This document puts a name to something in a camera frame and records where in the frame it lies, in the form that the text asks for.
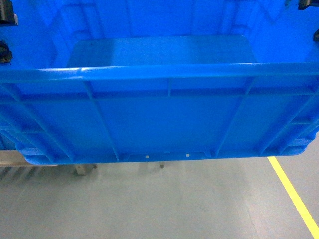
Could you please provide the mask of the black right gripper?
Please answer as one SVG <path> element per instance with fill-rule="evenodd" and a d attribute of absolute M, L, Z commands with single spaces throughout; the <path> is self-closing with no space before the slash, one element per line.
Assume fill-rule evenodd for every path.
<path fill-rule="evenodd" d="M 318 6 L 319 6 L 319 0 L 299 0 L 298 10 L 305 10 L 308 7 L 318 7 Z M 313 41 L 314 42 L 319 41 L 319 30 L 317 30 L 313 34 Z"/>

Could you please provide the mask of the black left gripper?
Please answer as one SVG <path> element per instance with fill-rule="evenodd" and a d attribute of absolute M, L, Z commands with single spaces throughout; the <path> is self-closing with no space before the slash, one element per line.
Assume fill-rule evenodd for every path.
<path fill-rule="evenodd" d="M 13 3 L 10 0 L 0 0 L 0 26 L 12 27 L 18 26 L 18 16 L 13 9 Z M 9 64 L 12 60 L 12 52 L 9 49 L 8 44 L 1 39 L 0 40 L 0 63 Z"/>

